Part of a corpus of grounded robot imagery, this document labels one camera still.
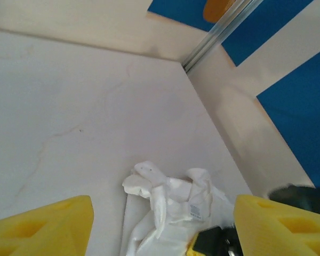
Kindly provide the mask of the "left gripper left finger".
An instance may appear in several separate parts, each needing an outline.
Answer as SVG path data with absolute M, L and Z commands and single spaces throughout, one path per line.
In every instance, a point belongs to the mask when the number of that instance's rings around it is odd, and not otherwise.
M 85 255 L 92 225 L 88 195 L 0 219 L 0 255 Z

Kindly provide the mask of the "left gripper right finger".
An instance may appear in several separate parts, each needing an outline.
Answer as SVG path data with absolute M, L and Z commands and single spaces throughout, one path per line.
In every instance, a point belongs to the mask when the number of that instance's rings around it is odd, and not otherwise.
M 239 195 L 234 220 L 244 255 L 320 255 L 320 214 Z

